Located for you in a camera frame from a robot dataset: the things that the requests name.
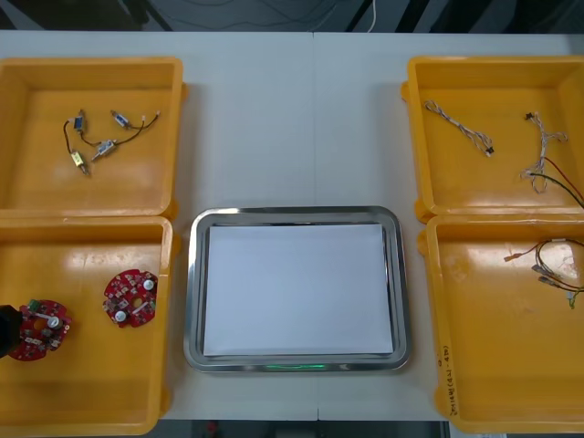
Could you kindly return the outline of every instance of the yellow plastic bin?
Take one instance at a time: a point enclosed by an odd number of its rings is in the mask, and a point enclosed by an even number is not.
[[[401,88],[408,103],[422,222],[437,214],[581,214],[555,184],[537,194],[519,174],[539,158],[537,111],[552,159],[584,187],[584,57],[415,57]],[[446,114],[493,140],[485,157],[453,124],[423,107],[434,100]],[[560,179],[549,164],[549,176]]]
[[[183,65],[173,57],[6,59],[0,62],[0,218],[163,215],[173,218]],[[84,110],[87,139],[135,140],[89,165],[68,153],[63,125]],[[68,126],[87,162],[96,147]]]
[[[584,299],[539,282],[546,239],[584,240],[584,216],[442,215],[420,234],[433,313],[439,412],[467,433],[584,432]],[[582,283],[584,250],[542,257]]]
[[[63,345],[38,361],[0,360],[0,436],[140,434],[168,405],[163,390],[172,226],[162,217],[0,219],[0,302],[68,308]],[[158,276],[156,317],[119,328],[102,309],[127,269]]]

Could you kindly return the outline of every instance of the red circuit board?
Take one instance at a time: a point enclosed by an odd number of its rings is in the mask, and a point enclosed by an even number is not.
[[[20,326],[20,344],[9,353],[16,360],[31,361],[43,359],[47,351],[55,351],[61,346],[69,331],[71,318],[66,316],[65,306],[48,299],[32,300],[28,306],[21,306],[23,322]],[[38,316],[58,317],[58,328],[49,328],[47,319]]]
[[[131,269],[117,274],[111,279],[103,295],[103,309],[119,327],[131,325],[139,327],[154,319],[156,314],[156,290],[158,278],[139,269]],[[123,320],[116,315],[123,312]]]

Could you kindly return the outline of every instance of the white tabletop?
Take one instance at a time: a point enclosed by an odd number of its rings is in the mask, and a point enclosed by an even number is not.
[[[184,251],[173,279],[164,418],[440,420],[400,85],[417,55],[568,55],[583,36],[0,32],[0,57],[176,56],[184,104],[175,229],[210,207],[378,204],[401,221],[412,316],[394,373],[210,375],[183,356]]]

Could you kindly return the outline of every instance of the white sheet of paper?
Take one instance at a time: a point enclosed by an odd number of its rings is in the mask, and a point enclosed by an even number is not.
[[[214,226],[205,356],[390,353],[381,225]]]

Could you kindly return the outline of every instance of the electrical cable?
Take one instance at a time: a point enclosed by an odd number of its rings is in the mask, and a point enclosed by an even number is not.
[[[69,136],[67,134],[67,125],[69,124],[69,120],[67,120],[65,122],[65,124],[63,125],[63,133],[65,134],[65,142],[67,143],[67,151],[69,152],[69,154],[73,153],[73,151],[71,150],[71,145],[69,144]]]
[[[530,252],[532,252],[535,249],[536,250],[536,264],[531,266],[531,269],[533,269],[535,272],[540,274],[540,277],[537,280],[548,285],[548,286],[557,287],[559,289],[562,289],[562,290],[569,292],[568,303],[569,303],[570,308],[574,308],[575,302],[576,302],[576,297],[579,295],[580,292],[584,291],[584,285],[583,286],[576,286],[576,285],[571,285],[570,283],[563,281],[561,279],[560,275],[557,274],[556,272],[554,272],[554,270],[546,264],[543,257],[541,256],[541,251],[543,250],[543,248],[547,244],[550,244],[552,242],[569,242],[571,244],[584,247],[584,243],[582,243],[578,240],[574,240],[574,239],[548,239],[548,240],[544,240],[542,242],[537,243],[535,246],[532,246],[530,249],[528,249],[527,251],[525,251],[523,253],[515,253],[512,255],[508,255],[507,257],[504,257],[504,260],[506,262],[509,262],[509,261],[514,260],[516,258],[525,256],[526,254],[529,254]]]
[[[568,136],[564,132],[546,132],[544,129],[544,123],[539,118],[539,114],[537,112],[529,112],[526,114],[526,120],[531,120],[539,128],[540,134],[540,141],[541,141],[541,151],[539,153],[539,159],[527,169],[524,169],[520,176],[522,178],[526,178],[527,176],[531,176],[531,186],[533,190],[538,193],[542,194],[546,191],[548,187],[548,182],[544,179],[544,185],[539,190],[536,186],[536,176],[541,176],[546,173],[545,164],[546,164],[546,153],[548,152],[548,141],[550,139],[555,139],[557,141],[568,141]]]
[[[142,122],[141,127],[130,125],[130,126],[128,126],[128,128],[130,128],[131,130],[147,130],[159,117],[160,117],[160,113],[157,112],[156,115],[154,116],[154,118],[152,120],[150,120],[150,122],[148,124],[144,125],[144,122]]]
[[[580,193],[580,190],[578,190],[578,187],[576,187],[572,181],[569,180],[569,178],[564,174],[563,171],[561,171],[561,169],[558,167],[557,164],[555,164],[553,161],[551,161],[548,157],[544,157],[544,159],[549,162],[552,166],[554,166],[556,168],[556,170],[559,172],[560,175],[562,175],[562,177],[566,180],[566,182],[572,187],[572,189],[574,189],[574,191],[579,195],[580,199],[582,201],[584,201],[584,196],[582,196],[582,193]]]
[[[142,132],[143,129],[144,129],[144,120],[142,121],[142,126],[139,127],[138,132],[136,132],[134,135],[130,136],[126,140],[116,141],[116,145],[120,146],[121,144],[124,144],[124,143],[127,143],[128,141],[134,140],[136,137],[138,137],[140,135],[140,133]]]
[[[99,145],[99,144],[101,143],[101,141],[96,141],[96,142],[91,142],[91,141],[88,141],[88,140],[87,140],[87,139],[84,137],[84,135],[83,135],[83,131],[81,131],[81,132],[79,133],[79,137],[81,137],[81,139],[83,140],[83,142],[87,143],[89,146],[97,146],[97,145]]]
[[[370,28],[367,30],[367,33],[370,33],[371,30],[373,30],[373,28],[375,27],[375,23],[377,22],[377,6],[376,6],[376,0],[373,0],[373,21],[371,22],[371,26]]]
[[[578,205],[580,207],[584,208],[584,199],[582,199],[582,200],[579,199],[576,196],[576,194],[574,194],[568,187],[566,187],[563,183],[561,183],[557,179],[552,178],[551,176],[547,176],[547,175],[545,175],[543,173],[532,173],[532,172],[530,172],[530,173],[526,173],[526,176],[539,176],[539,177],[544,178],[546,180],[552,181],[554,184],[559,185],[562,189],[564,189],[566,192],[568,192],[570,194],[570,196],[576,200],[576,202],[578,203]]]
[[[470,130],[466,128],[461,122],[454,120],[452,117],[446,114],[444,110],[440,108],[438,104],[433,100],[426,100],[423,106],[427,110],[435,112],[443,119],[450,121],[456,128],[458,128],[461,131],[462,134],[464,134],[473,142],[474,146],[476,146],[476,148],[480,152],[482,152],[487,157],[490,157],[493,154],[493,152],[495,152],[495,150],[493,149],[493,141],[488,135],[483,134],[482,132],[479,132],[477,130]]]

